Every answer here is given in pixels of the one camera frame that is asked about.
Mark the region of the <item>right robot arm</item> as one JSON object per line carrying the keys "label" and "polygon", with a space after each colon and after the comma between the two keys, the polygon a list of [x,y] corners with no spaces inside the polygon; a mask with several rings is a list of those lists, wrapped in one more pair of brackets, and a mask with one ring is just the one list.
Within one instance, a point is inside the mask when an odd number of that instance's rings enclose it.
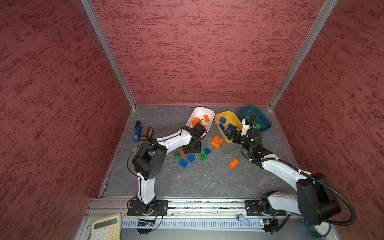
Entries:
{"label": "right robot arm", "polygon": [[248,129],[245,134],[232,130],[228,137],[242,146],[252,164],[273,173],[295,190],[295,194],[276,191],[263,194],[259,209],[264,215],[270,216],[277,210],[288,211],[302,216],[312,225],[319,225],[341,212],[336,193],[324,175],[312,175],[280,159],[263,147],[257,129]]}

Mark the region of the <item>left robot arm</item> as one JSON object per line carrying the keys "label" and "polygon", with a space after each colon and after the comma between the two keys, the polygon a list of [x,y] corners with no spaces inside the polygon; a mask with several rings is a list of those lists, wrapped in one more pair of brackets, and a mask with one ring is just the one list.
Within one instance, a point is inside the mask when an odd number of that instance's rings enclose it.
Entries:
{"label": "left robot arm", "polygon": [[184,126],[174,134],[155,139],[148,137],[133,157],[133,174],[138,178],[138,193],[135,201],[139,210],[149,215],[155,211],[155,178],[160,173],[168,153],[182,148],[186,154],[198,153],[201,140],[207,135],[209,128],[197,123],[190,128]]}

